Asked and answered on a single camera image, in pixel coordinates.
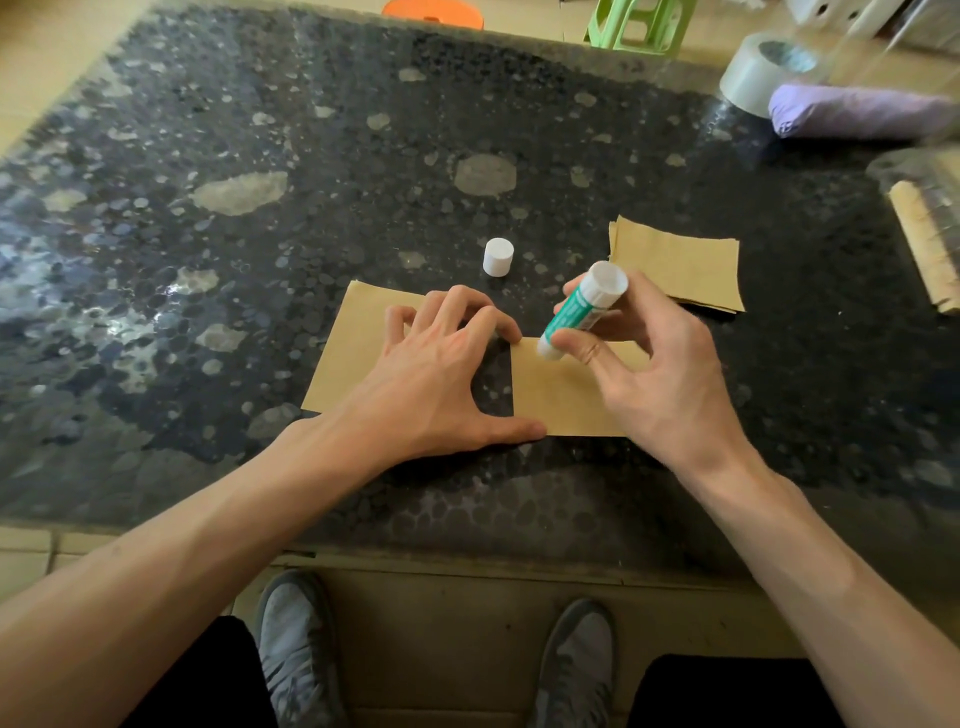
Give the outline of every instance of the cardboard piece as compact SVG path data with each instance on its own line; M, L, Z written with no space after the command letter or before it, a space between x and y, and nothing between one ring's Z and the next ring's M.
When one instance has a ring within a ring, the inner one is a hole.
M352 280L306 390L302 409L325 412L339 404L380 358L387 307L411 305L417 308L422 301L423 296L416 293Z
M740 242L684 237L625 217L610 223L610 261L642 271L669 297L735 313L746 310L736 279Z
M611 341L610 347L633 371L650 362L632 341ZM625 437L604 407L593 372L572 356L547 361L537 354L537 339L524 337L510 348L510 369L514 414L541 420L548 435Z

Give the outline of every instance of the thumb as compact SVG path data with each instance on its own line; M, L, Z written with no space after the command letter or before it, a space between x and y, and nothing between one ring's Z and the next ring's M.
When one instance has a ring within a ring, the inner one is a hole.
M546 436L546 425L531 417L494 417L483 415L484 445L518 445Z
M601 389L615 376L622 376L630 371L613 353L613 349L607 346L607 342L589 331L560 328L550 338L550 345L589 366Z

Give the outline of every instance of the green stool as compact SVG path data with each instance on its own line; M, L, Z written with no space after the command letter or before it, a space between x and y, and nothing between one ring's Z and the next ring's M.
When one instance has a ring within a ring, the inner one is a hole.
M638 0L599 0L587 25L584 40L594 48L676 56L684 42L697 0L658 0L651 10L634 10ZM647 27L641 40L624 39L631 21Z

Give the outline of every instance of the black pants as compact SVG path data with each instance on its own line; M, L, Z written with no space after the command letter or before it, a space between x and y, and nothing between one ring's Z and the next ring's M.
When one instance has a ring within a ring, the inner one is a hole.
M253 636L236 617L216 618L124 726L200 723L276 728ZM807 660L663 655L643 675L627 724L833 728L843 721Z

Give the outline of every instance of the orange lid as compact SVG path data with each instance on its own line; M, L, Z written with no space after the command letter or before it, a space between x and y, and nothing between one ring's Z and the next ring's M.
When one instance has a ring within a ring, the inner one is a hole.
M383 6L382 14L483 30L483 15L461 0L390 0Z

